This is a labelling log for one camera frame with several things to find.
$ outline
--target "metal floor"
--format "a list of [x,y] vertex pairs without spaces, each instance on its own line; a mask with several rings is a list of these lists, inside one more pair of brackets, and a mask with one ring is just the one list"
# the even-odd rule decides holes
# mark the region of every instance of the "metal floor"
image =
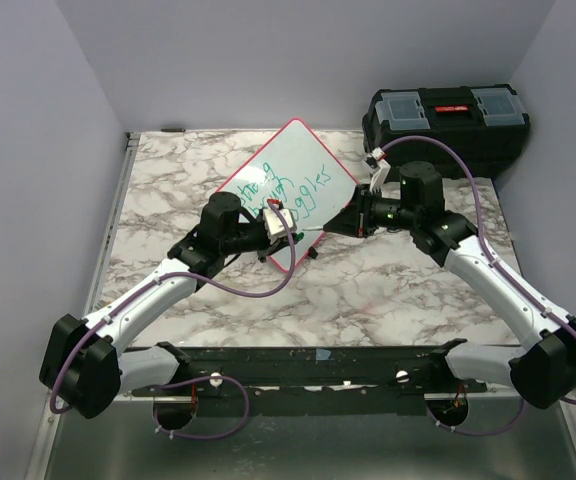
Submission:
[[[471,399],[464,424],[490,429],[516,414],[516,398]],[[62,418],[51,454],[51,480],[152,479],[576,479],[576,456],[556,406],[529,408],[510,433],[469,438],[426,417],[395,415],[254,418],[226,440],[197,442],[155,435],[150,401],[118,401],[94,420]],[[231,419],[200,419],[199,432]]]

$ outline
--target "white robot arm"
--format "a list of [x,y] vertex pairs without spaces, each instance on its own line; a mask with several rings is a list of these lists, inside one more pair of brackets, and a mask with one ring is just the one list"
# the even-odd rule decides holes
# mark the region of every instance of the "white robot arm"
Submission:
[[[424,368],[418,369],[425,375],[417,383],[421,393],[425,387],[440,390],[475,379],[512,386],[530,404],[547,408],[576,388],[576,340],[569,333],[571,329],[576,332],[576,317],[512,271],[490,245],[482,246],[476,227],[465,217],[445,210],[442,179],[431,165],[412,162],[401,167],[400,175],[400,200],[382,198],[375,182],[358,185],[349,205],[324,230],[355,237],[370,236],[378,227],[408,230],[421,251],[491,305],[520,343],[508,347],[450,342],[443,353],[429,355]],[[127,350],[129,345],[164,311],[211,282],[224,268],[228,255],[258,251],[264,259],[285,247],[286,232],[292,239],[296,227],[288,210],[278,210],[277,215],[280,213],[282,228],[287,228],[282,230],[283,236],[276,221],[269,224],[264,215],[250,217],[235,195],[215,194],[202,211],[199,225],[142,282],[81,321],[69,315],[60,319],[40,372],[42,383],[54,390],[53,399],[58,393],[84,417],[92,418],[118,393],[166,385],[180,376],[187,379],[190,360],[179,349],[162,343],[135,351]],[[240,215],[246,216],[248,223],[239,223]],[[529,302],[526,295],[538,298],[543,308]],[[565,325],[553,318],[563,319]],[[355,363],[353,368],[361,368]],[[312,371],[304,371],[303,381],[291,386],[303,388],[308,384],[299,382],[313,379],[320,379],[321,385],[333,381],[321,362],[307,365]],[[365,371],[374,372],[373,367],[367,365]],[[370,375],[358,373],[365,384],[389,385],[392,380]],[[279,384],[282,372],[271,369],[261,376],[276,378]]]

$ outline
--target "red whiteboard frame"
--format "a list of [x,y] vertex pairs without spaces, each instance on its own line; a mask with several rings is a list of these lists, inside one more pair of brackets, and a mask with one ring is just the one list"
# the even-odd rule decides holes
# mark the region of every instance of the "red whiteboard frame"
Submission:
[[[352,178],[353,182],[355,182],[356,184],[358,184],[359,182],[357,181],[357,179],[355,177],[352,176],[352,174],[348,171],[348,169],[344,166],[343,163],[341,163],[339,161],[339,159],[337,157],[335,157],[334,153],[332,153],[330,151],[330,149],[324,144],[324,142],[321,141],[321,139],[317,136],[317,134],[312,130],[312,128],[310,128],[306,122],[304,122],[301,118],[292,118],[288,121],[288,123],[286,123],[283,127],[281,127],[277,133],[275,133],[272,137],[270,137],[270,140],[268,140],[266,143],[264,143],[259,150],[257,150],[252,157],[250,157],[248,160],[246,160],[246,162],[244,162],[243,165],[241,165],[241,167],[239,167],[237,170],[235,170],[235,173],[233,173],[232,175],[230,175],[230,177],[228,177],[228,179],[221,184],[221,186],[216,190],[217,192],[220,191],[222,188],[224,188],[226,185],[228,185],[228,183],[241,171],[241,169],[243,169],[246,165],[248,165],[250,162],[252,162],[255,157],[257,155],[259,155],[259,153],[261,153],[261,151],[266,148],[268,146],[268,144],[270,144],[270,142],[272,142],[281,132],[283,132],[291,123],[293,122],[299,122],[301,123],[304,127],[306,127],[306,130],[308,130],[313,137],[315,137],[315,139],[321,144],[322,147],[324,147],[324,149],[328,152],[328,154],[339,164],[339,166],[344,170],[344,172],[346,172],[348,174],[348,176],[350,178]],[[315,243],[313,243],[313,247],[315,245],[317,245],[319,243],[319,241],[321,240],[321,237],[324,236],[325,232],[321,232],[321,235],[319,235],[319,237],[317,237],[317,240],[315,240]],[[295,263],[295,268],[303,261],[304,258],[306,258],[306,256],[308,256],[308,252],[306,252],[296,263]],[[274,258],[269,257],[270,260],[272,260],[272,263],[274,263],[277,268],[279,268],[279,270],[281,270],[282,272],[287,272],[288,270],[284,269],[281,265],[279,265]]]

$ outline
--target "cable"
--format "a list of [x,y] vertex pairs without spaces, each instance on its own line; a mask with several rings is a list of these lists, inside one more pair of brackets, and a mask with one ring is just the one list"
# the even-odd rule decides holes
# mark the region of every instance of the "cable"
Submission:
[[459,406],[459,395],[463,392],[464,394],[464,402],[468,401],[468,397],[466,396],[466,390],[464,389],[464,384],[460,383],[459,384],[459,388],[457,388],[457,395],[455,395],[455,398],[453,399],[452,403],[455,407]]
[[237,380],[235,380],[234,378],[225,377],[225,376],[218,376],[218,375],[209,376],[209,377],[208,376],[197,377],[197,378],[193,378],[190,380],[186,380],[184,382],[172,383],[170,385],[164,385],[164,386],[161,386],[159,388],[161,388],[162,390],[170,390],[173,388],[186,387],[188,385],[196,385],[197,383],[206,382],[206,381],[210,381],[210,380],[224,380],[226,382],[230,382],[233,385],[235,385],[239,389],[239,391],[242,393],[242,395],[244,397],[244,413],[242,414],[239,422],[237,422],[237,424],[234,427],[226,430],[225,432],[216,433],[214,435],[194,435],[194,434],[190,434],[190,433],[175,432],[174,430],[166,430],[159,423],[158,412],[155,409],[153,411],[153,419],[154,419],[155,423],[157,424],[157,428],[155,429],[155,433],[159,433],[160,431],[167,433],[170,436],[171,440],[173,439],[173,437],[188,438],[190,440],[220,440],[222,438],[226,438],[226,437],[232,435],[233,433],[241,430],[241,428],[248,421],[248,415],[250,414],[250,398],[248,397],[248,392],[246,392],[246,389],[244,388],[244,386],[241,383],[239,383]]
[[[272,288],[271,290],[268,290],[267,292],[262,292],[262,293],[249,293],[249,292],[244,292],[242,290],[237,290],[235,288],[228,287],[226,285],[222,285],[221,283],[215,282],[211,278],[204,277],[203,275],[199,275],[197,273],[192,273],[192,272],[167,273],[167,274],[159,277],[159,283],[166,281],[166,280],[169,280],[171,278],[177,278],[177,277],[193,278],[193,279],[198,280],[200,282],[207,283],[208,285],[212,285],[213,287],[217,287],[217,288],[219,288],[225,292],[239,295],[241,297],[248,297],[248,298],[265,298],[265,297],[270,297],[271,295],[274,295],[275,293],[279,292],[282,288],[284,288],[288,284],[288,282],[292,278],[293,273],[295,273],[295,260],[297,258],[297,253],[295,252],[295,240],[292,238],[292,234],[290,233],[290,226],[288,225],[288,222],[286,221],[284,216],[281,213],[279,213],[279,209],[275,206],[274,202],[271,202],[269,200],[268,206],[275,213],[275,215],[277,215],[277,217],[279,218],[279,221],[281,222],[281,225],[284,227],[284,230],[286,232],[287,239],[288,239],[288,247],[290,248],[290,268],[288,268],[288,272],[286,272],[286,276],[284,277],[284,279],[275,288]],[[141,295],[143,295],[144,293],[146,293],[148,290],[155,287],[159,283],[155,282],[154,280],[152,282],[147,283],[146,285],[144,285],[143,287],[138,289],[135,293],[130,295],[128,298],[126,298],[126,300],[124,300],[119,305],[117,305],[117,307],[115,307],[107,315],[107,317],[110,319],[110,322],[112,322],[113,318],[115,318],[117,315],[119,315],[126,307],[128,307],[133,301],[135,301],[135,299],[139,298]],[[52,386],[52,392],[50,393],[50,411],[52,413],[54,413],[55,415],[65,413],[71,409],[71,407],[69,405],[66,405],[62,408],[57,408],[57,397],[59,394],[59,390],[61,389],[61,385],[64,381],[64,377],[66,376],[66,373],[68,372],[68,369],[70,368],[70,365],[72,365],[72,362],[75,360],[75,357],[81,351],[81,349],[86,344],[86,342],[95,333],[97,333],[97,331],[99,331],[104,325],[107,325],[110,322],[108,322],[105,319],[100,320],[94,327],[92,327],[90,330],[88,330],[86,332],[86,334],[81,338],[81,340],[79,340],[79,342],[77,342],[77,344],[70,351],[70,353],[68,354],[68,357],[66,357],[66,361],[62,365],[61,370],[59,370],[59,374],[57,375],[55,383]]]
[[[448,155],[452,157],[452,159],[457,162],[457,164],[461,167],[468,178],[468,183],[470,183],[470,188],[472,189],[472,194],[475,199],[475,212],[477,214],[477,236],[479,238],[479,245],[481,245],[481,249],[486,255],[486,258],[491,263],[493,268],[499,272],[499,274],[504,277],[508,283],[510,283],[517,292],[526,298],[531,304],[533,304],[543,315],[546,315],[549,319],[563,328],[572,338],[576,341],[576,331],[568,325],[568,322],[559,318],[557,315],[552,313],[549,309],[546,308],[539,300],[537,300],[528,290],[526,290],[505,268],[503,268],[498,261],[496,261],[495,257],[493,256],[492,252],[488,248],[486,242],[486,235],[484,231],[484,219],[483,219],[483,209],[481,207],[481,201],[479,199],[479,191],[477,190],[477,184],[475,183],[475,179],[470,173],[468,166],[466,163],[461,159],[461,157],[455,152],[452,148],[450,148],[445,143],[430,137],[424,137],[421,135],[409,135],[406,137],[397,138],[391,142],[388,142],[385,146],[381,147],[383,151],[387,151],[391,147],[404,142],[409,141],[421,141],[426,143],[431,143],[433,145],[438,146],[443,151],[445,151]],[[576,405],[576,399],[573,398],[563,398],[563,401],[566,403],[570,403],[571,405]]]
[[517,423],[519,423],[519,420],[521,420],[521,417],[523,417],[524,413],[526,412],[527,405],[528,405],[527,402],[522,398],[519,413],[517,413],[515,418],[513,418],[505,426],[503,426],[501,428],[497,428],[496,430],[489,430],[487,432],[478,432],[476,430],[466,430],[466,429],[461,429],[461,428],[456,428],[456,427],[450,427],[444,423],[441,423],[439,420],[437,420],[437,417],[435,417],[433,415],[433,413],[430,411],[430,409],[428,407],[426,407],[426,413],[428,414],[428,416],[430,416],[430,418],[433,419],[436,427],[439,427],[439,428],[446,430],[448,432],[456,433],[458,435],[465,435],[467,437],[492,437],[493,435],[501,435],[502,433],[506,433],[507,431],[512,430],[517,425]]

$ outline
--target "screw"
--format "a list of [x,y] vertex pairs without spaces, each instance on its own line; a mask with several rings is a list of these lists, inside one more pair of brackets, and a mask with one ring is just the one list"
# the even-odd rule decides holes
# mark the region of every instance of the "screw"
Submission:
[[397,380],[397,383],[406,383],[410,380],[410,375],[408,375],[408,372],[405,370],[399,370],[395,375],[395,379]]

